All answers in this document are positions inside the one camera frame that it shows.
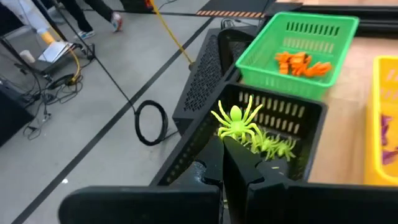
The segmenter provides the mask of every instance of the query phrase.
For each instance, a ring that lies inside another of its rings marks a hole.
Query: black pants
[[[76,0],[60,0],[65,9],[76,19],[79,29],[84,32],[90,32],[93,28],[90,26],[83,11],[80,9]],[[113,10],[107,6],[102,0],[85,0],[99,15],[111,22]]]

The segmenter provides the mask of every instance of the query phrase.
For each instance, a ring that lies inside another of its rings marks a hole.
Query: black perforated panel
[[[234,60],[237,60],[246,49],[245,43],[241,42],[233,42],[230,47]],[[209,38],[204,56],[196,63],[199,63],[199,66],[187,93],[184,111],[200,110],[223,76],[216,35]]]

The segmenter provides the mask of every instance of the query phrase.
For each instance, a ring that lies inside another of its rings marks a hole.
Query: purple object
[[[392,121],[391,116],[381,115],[381,144],[386,146],[388,144],[387,141],[387,131],[388,131],[388,123]]]
[[[398,155],[398,147],[396,148],[395,151],[392,152],[383,150],[383,155],[382,155],[383,165],[388,165],[390,163],[393,163],[395,161],[396,155]]]

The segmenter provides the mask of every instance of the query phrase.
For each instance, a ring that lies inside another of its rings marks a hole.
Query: yellow basket
[[[382,114],[392,117],[386,135],[387,146],[381,144]],[[373,85],[366,108],[365,184],[398,185],[398,158],[391,164],[382,164],[382,149],[393,151],[396,147],[398,147],[398,57],[380,56],[374,60]]]

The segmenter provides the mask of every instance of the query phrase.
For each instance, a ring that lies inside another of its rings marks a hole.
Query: yellow cable
[[[182,48],[182,46],[180,45],[180,43],[177,41],[177,39],[175,38],[175,36],[173,35],[173,32],[169,29],[169,27],[167,26],[166,22],[164,21],[162,15],[160,15],[160,12],[157,8],[157,6],[155,5],[154,0],[149,0],[150,4],[152,5],[152,7],[154,8],[154,11],[157,15],[157,17],[159,17],[160,21],[162,21],[163,26],[166,28],[167,32],[169,32],[169,35],[173,38],[175,44],[178,45],[179,49],[181,50],[181,52],[184,54],[184,56],[187,58],[187,60],[189,61],[189,64],[192,64],[192,60],[190,59],[190,57],[188,56],[188,54],[185,52],[184,48]]]
[[[55,34],[58,36],[58,38],[61,39],[61,41],[62,41],[62,38],[60,37],[59,33],[57,31],[55,31],[55,29],[53,27],[51,27],[51,29],[55,32]],[[68,51],[72,54],[73,58],[75,59],[76,66],[77,66],[77,71],[76,71],[75,75],[73,76],[73,78],[70,80],[72,83],[74,83],[77,81],[77,79],[80,76],[80,62],[79,62],[79,59],[77,58],[76,54],[73,52],[72,48],[69,46],[68,46]]]

